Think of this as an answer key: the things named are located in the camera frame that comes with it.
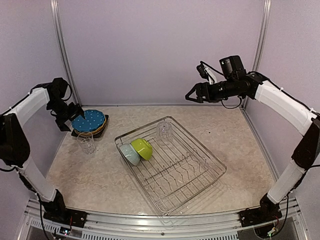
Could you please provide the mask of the blue polka dot plate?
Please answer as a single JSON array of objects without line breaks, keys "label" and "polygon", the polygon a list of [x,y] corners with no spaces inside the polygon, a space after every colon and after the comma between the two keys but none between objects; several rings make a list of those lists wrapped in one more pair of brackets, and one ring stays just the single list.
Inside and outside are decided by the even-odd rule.
[{"label": "blue polka dot plate", "polygon": [[82,132],[93,132],[103,125],[105,122],[105,115],[96,109],[87,109],[84,111],[84,117],[77,116],[71,123],[73,129]]}]

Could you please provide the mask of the yellow polka dot plate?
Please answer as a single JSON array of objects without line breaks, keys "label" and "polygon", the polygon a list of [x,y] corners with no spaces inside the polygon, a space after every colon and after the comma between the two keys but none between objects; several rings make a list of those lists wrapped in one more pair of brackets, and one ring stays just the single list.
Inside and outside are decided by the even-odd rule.
[{"label": "yellow polka dot plate", "polygon": [[104,129],[104,128],[106,127],[106,125],[107,125],[107,121],[108,121],[108,120],[107,120],[107,118],[105,117],[103,124],[102,124],[100,127],[98,127],[96,130],[94,130],[94,131],[79,132],[79,131],[77,131],[76,129],[74,129],[74,132],[75,132],[77,135],[80,135],[80,134],[84,134],[85,136],[88,136],[89,134],[96,135],[96,134],[99,134],[100,132],[103,131],[103,129]]}]

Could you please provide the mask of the black floral square plate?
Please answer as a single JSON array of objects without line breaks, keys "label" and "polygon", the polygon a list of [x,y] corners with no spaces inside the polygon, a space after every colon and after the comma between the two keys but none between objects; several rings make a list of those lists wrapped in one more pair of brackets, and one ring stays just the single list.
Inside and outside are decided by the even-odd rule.
[{"label": "black floral square plate", "polygon": [[[100,138],[100,137],[103,135],[103,133],[104,133],[105,129],[107,128],[107,126],[108,126],[108,123],[109,123],[109,115],[105,114],[104,116],[105,116],[105,118],[107,118],[106,126],[105,126],[105,128],[102,130],[102,132],[100,132],[100,133],[98,133],[98,134],[96,134],[96,135],[92,135],[94,139]],[[74,130],[71,132],[71,136],[72,136],[72,137],[78,137],[78,135],[74,132]]]}]

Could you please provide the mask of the clear glass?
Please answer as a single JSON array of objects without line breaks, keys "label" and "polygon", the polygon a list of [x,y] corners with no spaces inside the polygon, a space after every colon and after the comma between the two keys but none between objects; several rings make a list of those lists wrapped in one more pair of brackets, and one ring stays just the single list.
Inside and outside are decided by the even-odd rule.
[{"label": "clear glass", "polygon": [[170,122],[161,121],[156,126],[156,138],[161,144],[170,144],[173,140],[173,128]]},{"label": "clear glass", "polygon": [[81,132],[77,136],[77,142],[86,154],[93,154],[96,151],[95,141],[91,132]]}]

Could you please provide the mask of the grey striped bowl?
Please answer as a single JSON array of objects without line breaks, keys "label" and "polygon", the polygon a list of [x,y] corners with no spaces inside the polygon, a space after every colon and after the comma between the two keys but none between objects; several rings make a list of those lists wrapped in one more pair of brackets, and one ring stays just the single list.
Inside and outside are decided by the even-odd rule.
[{"label": "grey striped bowl", "polygon": [[121,145],[119,149],[132,165],[137,166],[139,164],[141,157],[130,143]]}]

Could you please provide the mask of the green bowl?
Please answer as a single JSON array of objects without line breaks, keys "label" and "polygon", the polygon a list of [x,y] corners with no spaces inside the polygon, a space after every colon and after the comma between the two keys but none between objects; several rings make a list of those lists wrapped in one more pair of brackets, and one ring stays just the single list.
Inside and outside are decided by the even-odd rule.
[{"label": "green bowl", "polygon": [[131,143],[135,151],[146,161],[149,161],[153,154],[152,145],[144,138],[137,138]]}]

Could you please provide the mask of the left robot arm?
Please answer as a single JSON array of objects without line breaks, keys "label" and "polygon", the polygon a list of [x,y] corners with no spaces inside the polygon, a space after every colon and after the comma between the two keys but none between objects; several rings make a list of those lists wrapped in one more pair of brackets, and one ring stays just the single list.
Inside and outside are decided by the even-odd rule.
[{"label": "left robot arm", "polygon": [[66,92],[72,88],[63,78],[41,83],[33,87],[28,94],[0,115],[0,158],[16,170],[31,189],[39,195],[41,201],[50,203],[57,198],[58,191],[49,183],[31,157],[31,147],[23,127],[42,107],[46,107],[55,118],[62,132],[70,131],[67,122],[78,116],[84,116],[79,104],[67,103]]}]

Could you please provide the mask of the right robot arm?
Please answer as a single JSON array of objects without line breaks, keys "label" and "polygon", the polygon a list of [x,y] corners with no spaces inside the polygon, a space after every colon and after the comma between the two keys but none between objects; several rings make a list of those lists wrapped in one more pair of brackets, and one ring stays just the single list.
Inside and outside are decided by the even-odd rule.
[{"label": "right robot arm", "polygon": [[302,135],[288,166],[266,194],[268,201],[276,205],[299,185],[320,153],[320,116],[258,72],[233,76],[214,84],[197,83],[185,95],[185,99],[196,103],[216,103],[234,96],[249,97],[266,105]]}]

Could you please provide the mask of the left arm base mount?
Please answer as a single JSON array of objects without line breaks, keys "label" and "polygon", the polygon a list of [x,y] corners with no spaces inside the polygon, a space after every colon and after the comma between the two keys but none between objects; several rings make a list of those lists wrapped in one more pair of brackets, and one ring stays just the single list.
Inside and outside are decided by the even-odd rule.
[{"label": "left arm base mount", "polygon": [[70,227],[84,228],[88,213],[82,210],[67,208],[63,195],[56,190],[53,201],[42,201],[44,207],[43,217],[56,223],[68,225]]}]

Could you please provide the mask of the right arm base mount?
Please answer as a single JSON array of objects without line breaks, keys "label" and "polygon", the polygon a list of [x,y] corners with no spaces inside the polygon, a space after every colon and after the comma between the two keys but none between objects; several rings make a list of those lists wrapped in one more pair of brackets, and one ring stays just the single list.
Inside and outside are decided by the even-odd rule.
[{"label": "right arm base mount", "polygon": [[280,219],[283,215],[279,203],[273,203],[265,194],[259,207],[246,208],[238,213],[241,226],[249,227]]}]

